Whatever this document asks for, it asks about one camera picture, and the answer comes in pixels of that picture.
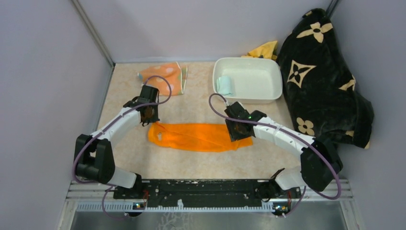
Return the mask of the plain bright orange towel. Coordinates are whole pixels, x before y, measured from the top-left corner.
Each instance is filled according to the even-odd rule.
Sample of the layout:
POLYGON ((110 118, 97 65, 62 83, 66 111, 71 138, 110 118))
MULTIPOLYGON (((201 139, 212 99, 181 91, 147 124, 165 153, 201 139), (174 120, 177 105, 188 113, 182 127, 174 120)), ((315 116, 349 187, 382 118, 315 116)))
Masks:
POLYGON ((253 145, 251 138, 231 141, 225 124, 156 122, 147 137, 160 147, 195 152, 225 152, 253 145))

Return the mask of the orange polka dot towel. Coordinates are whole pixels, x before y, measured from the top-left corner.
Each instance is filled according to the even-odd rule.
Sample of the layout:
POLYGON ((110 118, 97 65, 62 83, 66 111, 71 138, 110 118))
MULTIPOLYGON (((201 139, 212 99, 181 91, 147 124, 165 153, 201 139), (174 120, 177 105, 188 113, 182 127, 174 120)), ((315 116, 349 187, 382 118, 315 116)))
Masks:
POLYGON ((159 94, 169 96, 183 95, 188 76, 188 67, 178 62, 150 66, 137 73, 137 77, 148 86, 155 87, 159 94))

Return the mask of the light mint green towel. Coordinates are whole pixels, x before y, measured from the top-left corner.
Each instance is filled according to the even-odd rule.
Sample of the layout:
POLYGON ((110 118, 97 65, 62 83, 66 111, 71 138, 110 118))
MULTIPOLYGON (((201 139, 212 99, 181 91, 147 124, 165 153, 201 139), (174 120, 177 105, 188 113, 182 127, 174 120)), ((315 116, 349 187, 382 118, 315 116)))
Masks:
POLYGON ((224 97, 234 96, 232 79, 229 76, 222 76, 216 80, 216 91, 224 97))

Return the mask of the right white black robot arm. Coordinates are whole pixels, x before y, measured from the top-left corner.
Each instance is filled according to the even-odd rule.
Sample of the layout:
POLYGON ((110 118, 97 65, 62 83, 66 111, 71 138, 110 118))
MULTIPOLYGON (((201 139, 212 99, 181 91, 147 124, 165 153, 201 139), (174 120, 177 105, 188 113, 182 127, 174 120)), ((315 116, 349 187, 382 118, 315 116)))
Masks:
POLYGON ((278 124, 265 113, 249 113, 235 102, 225 109, 226 126, 232 141, 255 137, 270 141, 299 159, 300 165, 278 170, 272 177, 270 193, 283 197, 289 189, 308 186, 322 192, 338 178, 343 164, 332 141, 327 137, 313 137, 295 132, 278 124))

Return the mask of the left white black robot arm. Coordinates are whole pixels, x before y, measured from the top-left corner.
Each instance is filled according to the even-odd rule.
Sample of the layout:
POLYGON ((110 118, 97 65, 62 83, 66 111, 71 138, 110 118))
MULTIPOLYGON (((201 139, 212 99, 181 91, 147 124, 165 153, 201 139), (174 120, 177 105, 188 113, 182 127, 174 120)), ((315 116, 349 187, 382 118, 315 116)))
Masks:
POLYGON ((98 182, 123 187, 131 198, 138 198, 144 191, 141 176, 116 166, 114 147, 136 126, 146 126, 159 120, 157 88, 144 85, 139 96, 126 102, 120 112, 100 130, 81 134, 75 143, 72 176, 81 183, 98 182))

